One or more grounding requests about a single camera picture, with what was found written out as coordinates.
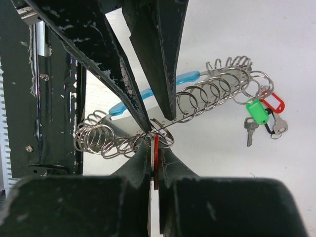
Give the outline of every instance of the green key tag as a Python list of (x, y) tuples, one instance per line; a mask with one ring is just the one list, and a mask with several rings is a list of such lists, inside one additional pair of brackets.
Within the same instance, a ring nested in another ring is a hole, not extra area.
[(246, 108), (256, 123), (265, 124), (268, 122), (269, 115), (259, 100), (246, 104)]

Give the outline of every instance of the metal frame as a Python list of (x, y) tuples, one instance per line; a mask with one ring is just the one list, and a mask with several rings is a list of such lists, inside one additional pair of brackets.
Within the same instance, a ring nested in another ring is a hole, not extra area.
[[(13, 178), (82, 174), (82, 153), (75, 151), (73, 137), (83, 115), (86, 70), (48, 27), (39, 28), (23, 22), (9, 0), (1, 2), (0, 56)], [(39, 44), (47, 51), (43, 56)]]

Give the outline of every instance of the black plastic part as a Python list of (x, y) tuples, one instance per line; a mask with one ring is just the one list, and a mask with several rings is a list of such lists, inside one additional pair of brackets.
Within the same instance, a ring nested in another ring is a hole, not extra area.
[[(268, 115), (272, 114), (272, 115), (273, 115), (273, 118), (275, 119), (275, 116), (274, 116), (274, 114), (273, 114), (273, 111), (272, 111), (270, 108), (266, 108), (266, 111), (267, 111)], [(265, 123), (265, 128), (266, 128), (266, 130), (267, 130), (267, 132), (268, 132), (269, 134), (271, 134), (271, 135), (274, 135), (274, 134), (275, 134), (275, 132), (273, 131), (273, 129), (270, 129), (270, 128), (269, 128), (268, 123)]]
[(82, 174), (73, 135), (83, 113), (86, 70), (48, 28), (46, 33), (52, 54), (38, 56), (38, 66), (39, 75), (47, 76), (32, 79), (30, 29), (10, 0), (1, 1), (0, 57), (13, 178), (39, 175), (30, 165), (60, 165)]
[(134, 74), (98, 0), (26, 0), (67, 50), (113, 91), (139, 126), (151, 130)]
[(125, 0), (130, 40), (161, 111), (176, 117), (176, 68), (189, 0)]
[(37, 176), (69, 174), (68, 168), (56, 165), (37, 164), (29, 166), (28, 169), (31, 169)]
[(0, 236), (148, 237), (150, 148), (109, 177), (25, 179), (0, 213)]
[(307, 237), (288, 189), (271, 179), (178, 177), (165, 237)]
[(167, 213), (170, 205), (168, 193), (172, 181), (181, 175), (192, 177), (198, 177), (198, 175), (183, 164), (170, 149), (160, 149), (159, 153), (159, 223), (160, 233), (163, 234), (167, 225)]

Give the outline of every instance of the red disc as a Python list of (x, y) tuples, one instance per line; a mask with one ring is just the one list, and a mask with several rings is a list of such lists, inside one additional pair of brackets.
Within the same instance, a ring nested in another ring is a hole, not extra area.
[(158, 158), (158, 149), (159, 149), (159, 135), (155, 136), (155, 157), (154, 157), (154, 186), (155, 190), (158, 189), (158, 165), (159, 165), (159, 158)]

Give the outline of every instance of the red key tag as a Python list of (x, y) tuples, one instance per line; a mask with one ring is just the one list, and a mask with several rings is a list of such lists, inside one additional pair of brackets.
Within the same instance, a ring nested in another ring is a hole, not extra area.
[(158, 190), (158, 188), (159, 188), (159, 176), (158, 176), (159, 157), (158, 157), (158, 149), (159, 149), (159, 135), (156, 135), (155, 136), (155, 158), (154, 158), (154, 190)]
[(268, 106), (273, 112), (280, 114), (285, 109), (285, 103), (276, 94), (272, 93), (268, 97), (260, 100), (266, 106)]

